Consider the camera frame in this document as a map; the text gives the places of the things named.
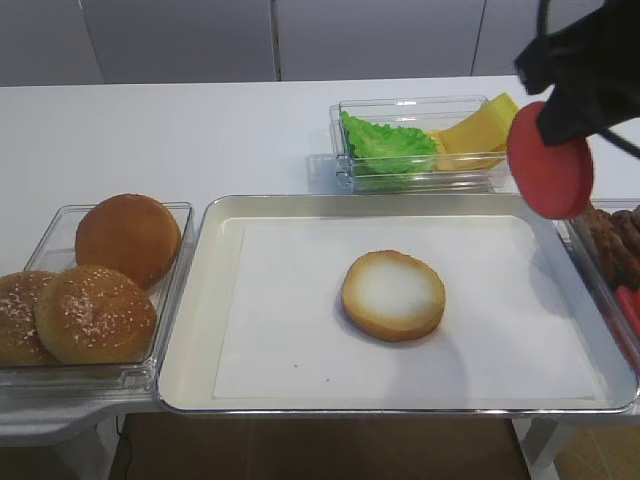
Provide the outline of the black cloth covered gripper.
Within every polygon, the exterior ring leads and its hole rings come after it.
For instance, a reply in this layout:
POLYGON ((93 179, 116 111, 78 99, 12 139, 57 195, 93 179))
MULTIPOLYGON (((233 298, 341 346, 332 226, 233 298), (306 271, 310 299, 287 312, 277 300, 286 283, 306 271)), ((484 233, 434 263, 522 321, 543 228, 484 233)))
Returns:
POLYGON ((535 38, 514 62, 528 94, 552 89, 536 121, 544 144, 599 135, 634 147, 613 127, 639 116, 639 3, 606 1, 555 32, 550 6, 539 3, 535 38))

